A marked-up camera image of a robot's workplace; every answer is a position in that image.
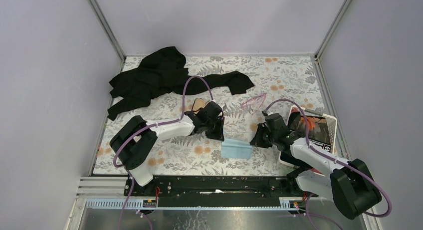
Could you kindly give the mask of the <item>pink transparent sunglasses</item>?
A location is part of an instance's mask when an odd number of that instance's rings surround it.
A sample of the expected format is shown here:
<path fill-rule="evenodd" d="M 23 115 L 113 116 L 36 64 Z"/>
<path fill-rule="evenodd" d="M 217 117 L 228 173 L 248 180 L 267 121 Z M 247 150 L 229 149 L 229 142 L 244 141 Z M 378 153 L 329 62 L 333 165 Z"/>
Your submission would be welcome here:
<path fill-rule="evenodd" d="M 265 102 L 267 97 L 266 93 L 262 93 L 259 94 L 257 96 L 254 96 L 250 99 L 247 99 L 246 101 L 244 101 L 243 103 L 241 103 L 241 108 L 255 108 L 255 109 L 259 109 L 261 108 L 261 106 L 263 105 L 263 103 Z"/>

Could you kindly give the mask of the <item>light blue cleaning cloth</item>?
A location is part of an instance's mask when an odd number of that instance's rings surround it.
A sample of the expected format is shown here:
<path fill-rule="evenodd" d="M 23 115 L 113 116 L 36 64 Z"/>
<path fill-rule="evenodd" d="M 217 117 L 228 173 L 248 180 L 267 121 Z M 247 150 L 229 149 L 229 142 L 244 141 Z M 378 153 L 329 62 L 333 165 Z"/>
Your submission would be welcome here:
<path fill-rule="evenodd" d="M 225 139 L 221 143 L 221 157 L 229 159 L 250 159 L 252 146 L 244 141 Z"/>

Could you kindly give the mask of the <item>black glasses case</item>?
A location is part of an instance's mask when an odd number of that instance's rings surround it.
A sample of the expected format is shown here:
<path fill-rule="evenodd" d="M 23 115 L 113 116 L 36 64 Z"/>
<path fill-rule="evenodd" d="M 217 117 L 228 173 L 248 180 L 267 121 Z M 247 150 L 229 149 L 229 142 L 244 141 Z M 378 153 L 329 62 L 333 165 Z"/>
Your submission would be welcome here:
<path fill-rule="evenodd" d="M 194 113 L 198 113 L 201 109 L 203 109 L 206 106 L 207 102 L 203 100 L 202 98 L 196 98 L 193 101 L 191 111 Z"/>

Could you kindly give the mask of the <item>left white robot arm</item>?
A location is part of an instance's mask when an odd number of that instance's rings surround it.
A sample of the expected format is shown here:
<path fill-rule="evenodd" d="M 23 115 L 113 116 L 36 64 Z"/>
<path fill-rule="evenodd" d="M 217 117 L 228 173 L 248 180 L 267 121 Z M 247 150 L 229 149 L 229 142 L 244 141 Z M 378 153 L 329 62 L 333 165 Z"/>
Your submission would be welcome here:
<path fill-rule="evenodd" d="M 223 125 L 223 109 L 213 101 L 199 110 L 186 111 L 182 119 L 147 121 L 137 115 L 110 140 L 110 146 L 115 152 L 113 164 L 117 167 L 117 161 L 120 161 L 136 182 L 136 190 L 144 196 L 150 195 L 155 183 L 146 158 L 156 142 L 201 134 L 209 139 L 223 141 Z"/>

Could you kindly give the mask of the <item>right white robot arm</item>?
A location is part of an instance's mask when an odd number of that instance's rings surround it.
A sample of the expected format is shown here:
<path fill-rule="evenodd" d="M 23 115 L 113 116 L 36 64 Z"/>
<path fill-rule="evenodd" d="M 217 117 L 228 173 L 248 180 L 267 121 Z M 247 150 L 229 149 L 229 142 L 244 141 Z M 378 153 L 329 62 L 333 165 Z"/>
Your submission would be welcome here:
<path fill-rule="evenodd" d="M 286 189 L 298 196 L 302 192 L 330 200 L 348 219 L 355 219 L 382 200 L 367 165 L 355 159 L 337 158 L 306 138 L 303 131 L 292 131 L 279 114 L 259 123 L 250 144 L 276 147 L 283 161 L 298 166 L 287 175 Z"/>

